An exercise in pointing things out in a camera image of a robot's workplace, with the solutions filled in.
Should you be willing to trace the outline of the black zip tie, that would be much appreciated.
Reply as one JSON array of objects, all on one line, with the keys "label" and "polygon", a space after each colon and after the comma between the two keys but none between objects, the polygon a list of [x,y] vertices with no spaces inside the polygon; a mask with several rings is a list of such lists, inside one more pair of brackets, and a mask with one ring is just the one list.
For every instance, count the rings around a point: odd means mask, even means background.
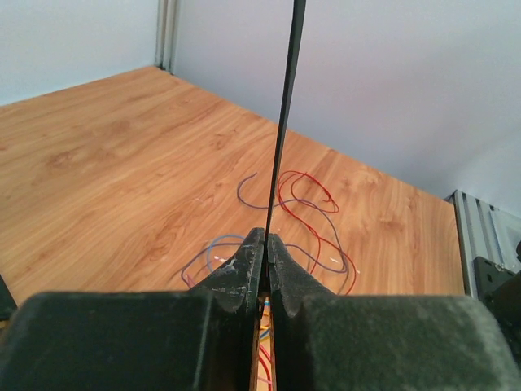
[{"label": "black zip tie", "polygon": [[274,162],[271,175],[271,183],[269,190],[268,212],[265,224],[265,238],[263,250],[263,264],[268,263],[269,233],[273,217],[275,193],[278,183],[280,164],[282,161],[283,144],[287,132],[287,122],[291,108],[291,99],[296,79],[296,69],[300,53],[300,43],[304,28],[304,15],[306,9],[306,0],[295,0],[293,2],[291,28],[288,41],[287,61],[285,68],[284,84],[282,88],[282,100],[280,113],[278,118],[277,138],[274,149]]}]

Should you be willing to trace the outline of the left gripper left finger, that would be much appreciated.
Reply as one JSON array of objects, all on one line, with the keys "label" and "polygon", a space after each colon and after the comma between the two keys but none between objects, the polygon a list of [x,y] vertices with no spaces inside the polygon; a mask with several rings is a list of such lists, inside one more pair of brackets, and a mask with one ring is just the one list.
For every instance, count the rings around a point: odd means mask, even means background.
[{"label": "left gripper left finger", "polygon": [[30,297],[1,337],[2,389],[255,389],[264,238],[186,291]]}]

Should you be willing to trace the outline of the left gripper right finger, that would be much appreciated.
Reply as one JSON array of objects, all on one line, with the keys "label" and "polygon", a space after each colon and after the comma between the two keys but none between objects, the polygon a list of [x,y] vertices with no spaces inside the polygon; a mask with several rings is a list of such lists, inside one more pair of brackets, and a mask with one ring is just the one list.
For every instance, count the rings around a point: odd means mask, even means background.
[{"label": "left gripper right finger", "polygon": [[467,296],[340,296],[266,246],[277,390],[514,390],[517,365]]}]

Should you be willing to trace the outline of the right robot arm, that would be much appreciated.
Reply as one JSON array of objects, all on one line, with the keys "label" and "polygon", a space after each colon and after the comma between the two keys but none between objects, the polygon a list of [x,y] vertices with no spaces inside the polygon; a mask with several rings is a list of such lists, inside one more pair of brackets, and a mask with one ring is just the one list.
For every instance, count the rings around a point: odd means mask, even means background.
[{"label": "right robot arm", "polygon": [[493,314],[509,340],[520,342],[520,272],[484,257],[474,261],[478,299]]}]

